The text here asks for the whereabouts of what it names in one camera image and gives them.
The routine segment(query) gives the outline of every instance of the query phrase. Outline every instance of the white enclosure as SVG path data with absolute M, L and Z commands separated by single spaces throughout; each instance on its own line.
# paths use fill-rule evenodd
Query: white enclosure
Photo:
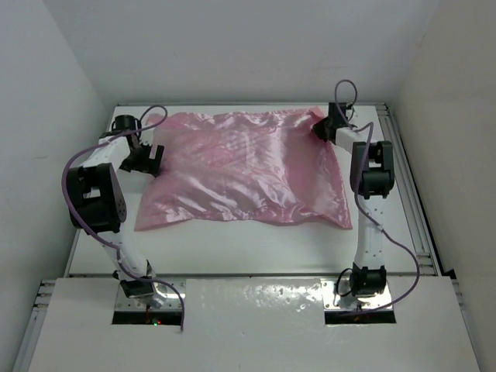
M 478 362 L 496 368 L 494 16 L 494 0 L 2 2 L 0 371 L 40 281 L 60 277 L 71 251 L 65 161 L 95 143 L 116 103 L 327 102 L 342 78 L 360 102 L 394 109 Z

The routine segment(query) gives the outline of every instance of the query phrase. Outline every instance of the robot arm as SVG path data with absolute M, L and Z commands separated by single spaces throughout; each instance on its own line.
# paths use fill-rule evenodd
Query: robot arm
M 345 105 L 340 107 L 343 112 L 346 111 Z M 366 136 L 343 121 L 334 103 L 329 105 L 328 117 L 315 124 L 313 131 L 321 140 L 330 140 L 351 154 L 350 183 L 356 202 L 379 223 L 377 226 L 362 212 L 359 215 L 358 245 L 350 275 L 350 292 L 355 296 L 382 293 L 386 286 L 386 269 L 382 255 L 381 224 L 386 197 L 394 186 L 392 144 L 389 141 L 371 143 L 365 166 L 358 173 L 367 144 Z
M 117 116 L 115 128 L 103 133 L 99 142 L 107 142 L 123 131 L 140 126 L 141 123 L 132 116 Z M 114 169 L 135 170 L 156 176 L 164 148 L 158 146 L 154 158 L 150 158 L 150 152 L 151 146 L 140 144 L 136 134 L 123 136 L 95 150 L 79 167 L 71 168 L 67 176 L 69 197 L 82 219 L 101 238 L 119 247 L 120 263 L 131 274 L 148 279 L 154 277 L 150 263 L 120 231 L 121 224 L 126 220 L 126 202 Z M 71 221 L 81 228 L 72 215 Z M 119 279 L 126 297 L 159 308 L 167 297 L 167 289 L 160 284 L 134 280 L 121 270 L 117 250 L 109 246 L 104 248 L 115 265 L 114 277 Z

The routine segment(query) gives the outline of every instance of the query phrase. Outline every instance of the purple cable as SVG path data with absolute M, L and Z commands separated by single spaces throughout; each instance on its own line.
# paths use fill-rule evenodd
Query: purple cable
M 337 101 L 337 88 L 339 87 L 340 84 L 342 84 L 344 82 L 350 83 L 353 86 L 353 89 L 355 89 L 355 100 L 353 101 L 353 104 L 355 103 L 355 101 L 357 99 L 357 96 L 358 96 L 357 87 L 356 87 L 356 85 L 351 80 L 347 80 L 347 79 L 338 81 L 338 83 L 336 84 L 336 86 L 334 88 L 334 99 L 335 99 L 335 103 L 336 103 L 336 108 L 339 111 L 339 114 L 343 118 L 344 122 L 348 125 L 349 128 L 353 128 L 353 126 L 350 124 L 350 122 L 348 121 L 348 119 L 344 115 L 343 111 L 339 107 L 339 104 L 338 104 L 338 101 Z M 360 160 L 360 166 L 358 167 L 358 174 L 362 174 L 363 169 L 365 168 L 365 162 L 367 161 L 367 156 L 368 156 L 368 153 L 369 153 L 370 143 L 372 142 L 372 134 L 374 132 L 374 123 L 373 122 L 369 122 L 363 128 L 360 128 L 360 129 L 356 129 L 355 130 L 355 132 L 361 132 L 361 131 L 363 131 L 363 130 L 365 130 L 367 128 L 369 128 L 369 134 L 368 134 L 368 137 L 367 137 L 367 142 L 365 144 L 365 151 L 363 152 L 363 156 L 362 156 L 362 158 Z M 381 224 L 379 222 L 377 222 L 372 216 L 368 215 L 367 212 L 365 212 L 365 210 L 363 209 L 363 207 L 358 202 L 358 193 L 357 193 L 357 190 L 358 190 L 358 187 L 360 186 L 360 179 L 361 179 L 361 177 L 357 177 L 356 179 L 357 180 L 356 180 L 355 185 L 354 185 L 354 188 L 353 188 L 353 193 L 354 193 L 354 198 L 355 198 L 355 204 L 356 204 L 358 210 L 360 211 L 360 213 L 362 213 L 363 215 L 365 215 L 365 217 L 367 217 L 375 226 L 381 227 Z M 394 240 L 383 227 L 381 227 L 381 231 L 384 234 L 384 236 L 386 236 L 387 240 L 389 240 L 395 246 L 398 246 L 398 247 L 402 248 L 413 259 L 413 262 L 415 263 L 415 280 L 414 280 L 412 286 L 404 294 L 402 294 L 398 298 L 392 300 L 391 302 L 389 302 L 386 305 L 381 305 L 381 306 L 378 306 L 378 307 L 373 308 L 371 310 L 365 310 L 365 311 L 362 311 L 362 312 L 358 312 L 360 315 L 369 314 L 371 312 L 376 312 L 377 310 L 381 310 L 382 308 L 387 308 L 389 306 L 392 306 L 394 304 L 397 304 L 399 301 L 403 300 L 404 298 L 406 298 L 408 295 L 410 295 L 413 292 L 413 290 L 417 287 L 417 284 L 419 283 L 419 280 L 420 280 L 420 265 L 419 265 L 419 262 L 417 261 L 417 257 L 415 257 L 415 254 L 413 254 L 411 252 L 411 250 L 409 250 L 406 246 L 404 246 L 403 244 L 401 244 L 401 243 L 397 242 L 396 240 Z
M 64 194 L 64 199 L 65 199 L 65 202 L 67 203 L 67 207 L 69 208 L 69 212 L 71 212 L 71 214 L 73 215 L 73 217 L 79 223 L 79 226 L 89 236 L 93 237 L 100 244 L 103 244 L 104 246 L 108 246 L 110 248 L 113 248 L 114 250 L 117 251 L 116 252 L 117 261 L 120 261 L 120 258 L 121 258 L 119 246 L 117 246 L 115 244 L 112 244 L 112 243 L 108 242 L 107 240 L 105 240 L 105 239 L 101 238 L 100 236 L 98 236 L 98 234 L 96 232 L 94 232 L 93 229 L 82 219 L 82 217 L 79 215 L 78 211 L 74 207 L 74 204 L 72 203 L 71 198 L 69 197 L 69 191 L 67 190 L 67 175 L 69 174 L 69 170 L 71 168 L 72 163 L 75 162 L 76 159 L 79 158 L 80 156 L 82 156 L 82 155 L 84 155 L 86 153 L 89 153 L 90 151 L 95 151 L 96 149 L 99 149 L 101 147 L 107 146 L 109 143 L 111 143 L 112 141 L 117 140 L 120 137 L 128 136 L 129 134 L 144 132 L 145 130 L 154 129 L 154 128 L 157 128 L 163 122 L 165 122 L 165 120 L 167 119 L 167 117 L 169 115 L 169 112 L 162 105 L 152 105 L 152 106 L 150 106 L 141 115 L 141 117 L 139 118 L 139 120 L 140 121 L 143 121 L 143 118 L 145 117 L 145 115 L 148 112 L 150 112 L 151 110 L 155 109 L 155 108 L 160 108 L 160 109 L 163 109 L 165 111 L 165 116 L 159 122 L 156 122 L 155 124 L 153 124 L 151 126 L 143 127 L 143 128 L 140 128 L 140 129 L 135 129 L 135 130 L 127 131 L 127 132 L 122 132 L 122 133 L 120 133 L 120 134 L 118 134 L 116 136 L 111 137 L 107 142 L 100 143 L 98 145 L 94 145 L 94 146 L 91 146 L 91 147 L 89 147 L 87 149 L 84 149 L 84 150 L 79 151 L 78 153 L 76 153 L 75 155 L 73 155 L 73 157 L 71 159 L 69 159 L 69 161 L 67 162 L 67 164 L 65 164 L 64 170 L 62 171 L 62 181 L 61 181 L 61 184 L 62 184 L 62 193 Z M 120 263 L 120 262 L 119 262 L 119 267 L 120 267 L 120 269 L 122 270 L 122 272 L 124 274 L 128 275 L 129 277 L 131 277 L 132 279 L 134 279 L 136 281 L 141 281 L 143 283 L 158 283 L 158 284 L 165 285 L 167 288 L 170 288 L 178 296 L 179 302 L 181 303 L 181 331 L 184 331 L 184 300 L 181 297 L 181 294 L 177 291 L 176 288 L 174 288 L 173 285 L 167 283 L 166 281 L 161 281 L 160 279 L 147 279 L 147 278 L 138 277 L 135 274 L 131 273 L 129 270 L 127 270 L 122 265 L 122 263 Z
M 348 128 L 355 128 L 355 126 L 352 126 L 350 124 L 350 122 L 348 121 L 348 119 L 346 118 L 346 115 L 344 115 L 344 112 L 343 110 L 339 107 L 339 101 L 338 101 L 338 88 L 339 86 L 342 84 L 342 83 L 348 83 L 348 84 L 351 84 L 351 86 L 353 87 L 353 90 L 355 91 L 355 98 L 353 99 L 353 102 L 351 102 L 351 105 L 352 107 L 355 105 L 355 103 L 357 103 L 357 99 L 358 99 L 358 89 L 355 85 L 355 83 L 353 83 L 351 80 L 348 80 L 348 79 L 342 79 L 340 81 L 338 81 L 336 83 L 336 86 L 334 87 L 334 104 L 336 105 L 336 108 L 339 112 L 339 114 L 341 115 L 341 117 L 343 118 L 344 122 L 348 125 Z

